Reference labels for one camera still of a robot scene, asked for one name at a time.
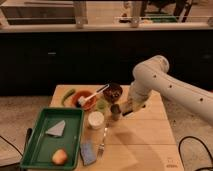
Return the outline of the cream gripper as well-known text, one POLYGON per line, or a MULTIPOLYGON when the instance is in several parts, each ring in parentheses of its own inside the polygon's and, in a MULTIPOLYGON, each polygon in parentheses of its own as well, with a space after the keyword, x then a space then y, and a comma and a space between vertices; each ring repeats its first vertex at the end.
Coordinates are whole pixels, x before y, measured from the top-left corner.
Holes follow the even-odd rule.
POLYGON ((127 100, 120 104, 121 114, 126 111, 131 111, 131 110, 133 110, 133 112, 137 112, 141 108, 144 108, 144 107, 145 107, 144 103, 139 103, 139 102, 133 101, 133 100, 127 100))

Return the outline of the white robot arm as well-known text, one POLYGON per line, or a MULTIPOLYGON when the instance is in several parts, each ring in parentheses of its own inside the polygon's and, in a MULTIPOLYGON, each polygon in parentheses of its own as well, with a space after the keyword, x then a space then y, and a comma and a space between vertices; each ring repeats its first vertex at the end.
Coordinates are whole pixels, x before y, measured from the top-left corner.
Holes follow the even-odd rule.
POLYGON ((169 76, 168 70, 169 62, 162 55, 138 63, 127 100, 120 104, 123 115, 138 111, 154 90, 213 126, 213 93, 169 76))

